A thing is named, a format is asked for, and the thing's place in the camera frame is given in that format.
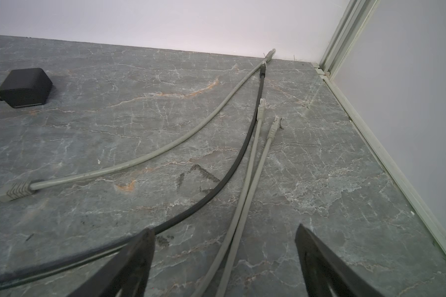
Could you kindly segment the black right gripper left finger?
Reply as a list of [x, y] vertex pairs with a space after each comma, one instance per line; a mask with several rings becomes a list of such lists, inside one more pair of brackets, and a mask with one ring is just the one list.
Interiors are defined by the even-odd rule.
[[144, 229], [71, 297], [142, 297], [155, 252], [155, 232]]

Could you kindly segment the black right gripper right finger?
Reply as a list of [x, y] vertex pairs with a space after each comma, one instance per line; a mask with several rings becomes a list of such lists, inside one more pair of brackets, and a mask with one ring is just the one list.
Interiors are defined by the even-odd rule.
[[312, 231], [300, 224], [295, 239], [310, 297], [380, 297]]

